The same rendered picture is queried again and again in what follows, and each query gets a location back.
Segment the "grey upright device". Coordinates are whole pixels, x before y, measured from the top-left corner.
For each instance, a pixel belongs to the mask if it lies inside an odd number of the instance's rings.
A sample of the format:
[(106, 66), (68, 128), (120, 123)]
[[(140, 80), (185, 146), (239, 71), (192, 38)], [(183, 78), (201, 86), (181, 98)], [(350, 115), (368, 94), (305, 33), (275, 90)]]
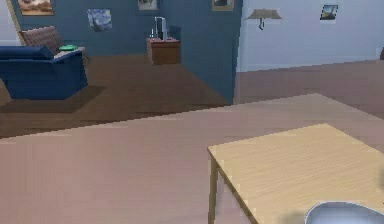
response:
[(166, 19), (164, 17), (155, 17), (155, 30), (156, 35), (161, 41), (167, 40), (167, 25)]

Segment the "orange framed picture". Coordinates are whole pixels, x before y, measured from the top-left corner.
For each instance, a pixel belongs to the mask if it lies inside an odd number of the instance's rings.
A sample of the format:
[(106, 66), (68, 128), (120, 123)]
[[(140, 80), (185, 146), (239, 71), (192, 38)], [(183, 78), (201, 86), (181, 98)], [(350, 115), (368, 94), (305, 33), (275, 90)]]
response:
[(51, 0), (17, 0), (23, 16), (50, 16), (54, 14)]

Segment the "small dark unframed picture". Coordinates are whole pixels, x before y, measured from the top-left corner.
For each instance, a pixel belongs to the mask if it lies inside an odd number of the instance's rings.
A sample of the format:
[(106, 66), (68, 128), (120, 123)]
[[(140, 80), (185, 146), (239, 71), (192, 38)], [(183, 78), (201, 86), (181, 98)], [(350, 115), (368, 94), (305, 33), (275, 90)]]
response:
[(322, 7), (320, 19), (321, 20), (335, 20), (338, 11), (337, 5), (324, 5)]

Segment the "brown wooden side table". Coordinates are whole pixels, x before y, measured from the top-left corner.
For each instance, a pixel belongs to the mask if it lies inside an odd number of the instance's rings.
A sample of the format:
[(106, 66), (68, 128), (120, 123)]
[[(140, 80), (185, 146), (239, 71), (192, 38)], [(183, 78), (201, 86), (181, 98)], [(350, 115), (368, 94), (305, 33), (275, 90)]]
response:
[(163, 41), (159, 38), (147, 38), (147, 55), (152, 65), (179, 64), (181, 62), (181, 42), (175, 38)]

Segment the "grey framed picture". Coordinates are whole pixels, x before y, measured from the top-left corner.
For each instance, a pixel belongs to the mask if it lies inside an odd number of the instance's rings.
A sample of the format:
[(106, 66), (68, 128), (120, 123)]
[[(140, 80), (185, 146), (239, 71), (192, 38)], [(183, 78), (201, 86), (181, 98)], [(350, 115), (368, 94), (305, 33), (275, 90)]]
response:
[(138, 0), (138, 8), (140, 10), (157, 10), (157, 0)]

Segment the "pale side table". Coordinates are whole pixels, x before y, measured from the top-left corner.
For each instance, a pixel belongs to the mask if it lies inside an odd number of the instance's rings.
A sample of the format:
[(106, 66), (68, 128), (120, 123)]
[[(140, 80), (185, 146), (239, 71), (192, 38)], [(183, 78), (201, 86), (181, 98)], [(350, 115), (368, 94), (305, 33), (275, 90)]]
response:
[(82, 53), (82, 58), (83, 58), (83, 62), (87, 65), (90, 63), (90, 57), (87, 55), (87, 52), (86, 52), (86, 48), (85, 47), (77, 47), (76, 49), (74, 50), (71, 50), (71, 51), (60, 51), (59, 53), (57, 53), (54, 58), (59, 58), (59, 57), (62, 57), (64, 55), (68, 55), (68, 54), (71, 54), (71, 53), (74, 53), (74, 52), (81, 52)]

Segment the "dark picture tan frame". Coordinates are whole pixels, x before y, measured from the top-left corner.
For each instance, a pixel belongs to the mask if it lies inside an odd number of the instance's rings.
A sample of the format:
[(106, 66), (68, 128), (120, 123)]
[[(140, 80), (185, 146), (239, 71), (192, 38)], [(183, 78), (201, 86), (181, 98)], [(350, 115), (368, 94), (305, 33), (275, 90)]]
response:
[(213, 11), (232, 11), (234, 0), (212, 0)]

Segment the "blue swirl painting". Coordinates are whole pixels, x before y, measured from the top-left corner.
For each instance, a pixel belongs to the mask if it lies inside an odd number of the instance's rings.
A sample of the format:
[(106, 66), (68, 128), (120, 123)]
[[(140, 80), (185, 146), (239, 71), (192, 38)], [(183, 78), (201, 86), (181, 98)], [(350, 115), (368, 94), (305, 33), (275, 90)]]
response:
[(112, 15), (110, 9), (88, 9), (87, 17), (90, 28), (95, 32), (112, 30)]

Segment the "pale blue bowl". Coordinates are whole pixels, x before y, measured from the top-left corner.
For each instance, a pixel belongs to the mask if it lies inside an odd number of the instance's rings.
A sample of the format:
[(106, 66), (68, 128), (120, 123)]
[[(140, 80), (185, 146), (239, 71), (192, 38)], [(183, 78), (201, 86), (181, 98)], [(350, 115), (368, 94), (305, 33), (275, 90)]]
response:
[(356, 203), (329, 201), (312, 207), (304, 224), (384, 224), (384, 213)]

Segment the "tan wall shelf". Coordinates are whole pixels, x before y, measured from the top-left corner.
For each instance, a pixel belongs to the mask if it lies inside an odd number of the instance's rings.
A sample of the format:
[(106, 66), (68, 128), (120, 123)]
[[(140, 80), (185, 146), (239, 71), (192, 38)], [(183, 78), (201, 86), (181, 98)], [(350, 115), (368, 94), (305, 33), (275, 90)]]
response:
[(280, 20), (281, 16), (275, 9), (254, 9), (253, 12), (247, 17), (247, 20), (259, 20), (259, 29), (264, 29), (264, 20), (265, 19), (274, 19)]

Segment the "light wooden table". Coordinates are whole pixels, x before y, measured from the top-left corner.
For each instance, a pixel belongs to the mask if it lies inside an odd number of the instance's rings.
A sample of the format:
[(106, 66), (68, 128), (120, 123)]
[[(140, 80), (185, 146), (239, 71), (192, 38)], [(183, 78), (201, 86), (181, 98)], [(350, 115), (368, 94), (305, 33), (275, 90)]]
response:
[(208, 224), (223, 178), (251, 224), (304, 224), (314, 205), (347, 201), (384, 213), (384, 154), (317, 124), (208, 148)]

